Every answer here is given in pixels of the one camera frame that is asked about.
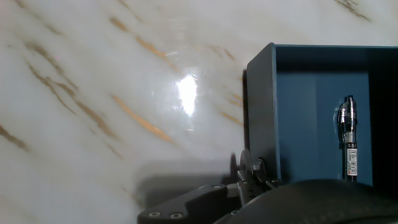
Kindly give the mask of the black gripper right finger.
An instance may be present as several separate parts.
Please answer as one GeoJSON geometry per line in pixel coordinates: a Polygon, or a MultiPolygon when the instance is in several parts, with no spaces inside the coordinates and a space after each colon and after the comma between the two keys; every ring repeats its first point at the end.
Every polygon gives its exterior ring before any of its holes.
{"type": "Polygon", "coordinates": [[[272,179],[267,175],[265,160],[259,158],[257,162],[252,165],[252,174],[256,181],[256,184],[262,188],[262,190],[272,190],[281,186],[281,180],[272,179]]]}

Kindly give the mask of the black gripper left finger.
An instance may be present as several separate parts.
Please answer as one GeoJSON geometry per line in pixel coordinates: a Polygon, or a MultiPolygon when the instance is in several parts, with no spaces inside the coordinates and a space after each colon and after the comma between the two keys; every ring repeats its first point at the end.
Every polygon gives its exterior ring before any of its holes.
{"type": "Polygon", "coordinates": [[[194,190],[151,206],[137,216],[138,224],[227,223],[259,195],[253,176],[239,170],[218,183],[194,190]]]}

